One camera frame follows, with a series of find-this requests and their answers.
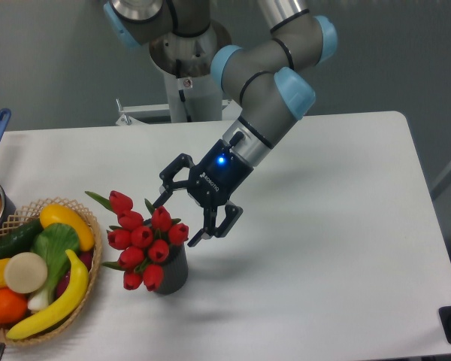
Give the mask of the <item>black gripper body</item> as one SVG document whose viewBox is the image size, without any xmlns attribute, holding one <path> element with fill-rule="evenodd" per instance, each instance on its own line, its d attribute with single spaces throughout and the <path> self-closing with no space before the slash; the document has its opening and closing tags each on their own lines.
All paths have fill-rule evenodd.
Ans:
<svg viewBox="0 0 451 361">
<path fill-rule="evenodd" d="M 224 205 L 253 167 L 231 152 L 220 139 L 189 171 L 188 194 L 203 208 Z"/>
</svg>

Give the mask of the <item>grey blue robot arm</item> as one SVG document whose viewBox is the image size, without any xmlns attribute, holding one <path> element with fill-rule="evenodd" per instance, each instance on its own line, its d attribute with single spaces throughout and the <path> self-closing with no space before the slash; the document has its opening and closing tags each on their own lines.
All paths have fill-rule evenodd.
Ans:
<svg viewBox="0 0 451 361">
<path fill-rule="evenodd" d="M 108 1 L 104 12 L 128 47 L 147 45 L 156 66 L 176 81 L 208 76 L 221 96 L 241 113 L 222 138 L 194 163 L 179 155 L 160 174 L 156 206 L 185 189 L 204 211 L 202 228 L 190 240 L 222 238 L 242 209 L 232 193 L 315 102 L 300 71 L 329 59 L 337 32 L 305 1 L 262 1 L 271 39 L 245 50 L 210 16 L 208 1 Z"/>
</svg>

